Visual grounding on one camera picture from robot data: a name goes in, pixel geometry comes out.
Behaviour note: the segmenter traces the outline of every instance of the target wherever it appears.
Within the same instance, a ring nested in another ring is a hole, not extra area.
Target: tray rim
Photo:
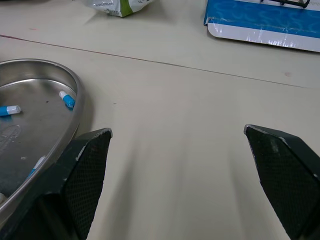
[[[51,164],[56,162],[60,155],[62,154],[65,147],[71,141],[71,139],[75,136],[78,126],[80,124],[80,119],[84,110],[86,94],[81,83],[80,78],[77,74],[75,74],[71,69],[68,67],[54,62],[50,60],[44,59],[37,59],[37,58],[21,58],[21,59],[12,59],[7,61],[0,62],[0,67],[2,65],[7,65],[11,63],[17,62],[40,62],[45,64],[54,65],[55,67],[59,67],[66,71],[68,74],[71,75],[73,80],[75,81],[77,92],[75,98],[75,105],[72,110],[72,117],[69,121],[69,124],[65,126],[61,136],[58,138],[56,143],[53,145],[50,152],[46,155],[44,161],[38,166],[36,171],[29,177],[1,206],[0,206],[0,229],[2,228],[3,224],[6,220],[10,217],[13,211],[18,206],[19,202],[22,200],[24,194],[32,185],[32,183],[39,177],[40,173],[43,172],[46,168],[48,168]]]

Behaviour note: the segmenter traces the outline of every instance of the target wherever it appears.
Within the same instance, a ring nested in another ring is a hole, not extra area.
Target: stainless steel tray
[[[59,92],[76,104],[66,107]],[[18,59],[0,63],[0,106],[19,105],[20,114],[0,117],[0,227],[39,173],[54,163],[74,136],[85,95],[77,75],[58,63]],[[31,177],[40,157],[46,156]]]

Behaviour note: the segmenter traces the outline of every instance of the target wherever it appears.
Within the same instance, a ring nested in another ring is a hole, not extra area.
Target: blue and white capsule
[[[19,114],[21,108],[18,105],[15,106],[0,106],[0,116],[8,116],[12,114]]]
[[[32,168],[31,172],[29,173],[28,177],[29,178],[33,173],[34,171],[37,169],[37,167],[39,167],[39,165],[43,162],[43,160],[45,160],[46,156],[42,156],[40,157],[40,159],[38,160],[38,162],[34,165],[34,167]]]
[[[61,91],[59,92],[59,96],[62,98],[68,108],[74,108],[76,101],[70,95],[68,95],[65,91]]]

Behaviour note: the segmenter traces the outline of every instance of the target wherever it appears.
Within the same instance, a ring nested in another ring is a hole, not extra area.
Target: white table
[[[78,134],[113,130],[89,240],[289,239],[243,128],[297,135],[320,154],[318,90],[5,37],[0,53],[75,71],[89,113]]]
[[[212,37],[206,0],[156,0],[126,18],[81,0],[0,1],[0,35],[180,65],[300,87],[319,88],[319,54]]]

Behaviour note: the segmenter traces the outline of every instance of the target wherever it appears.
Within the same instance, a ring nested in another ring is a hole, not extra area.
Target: snack package
[[[154,0],[85,0],[85,5],[112,16],[125,17],[138,12]]]

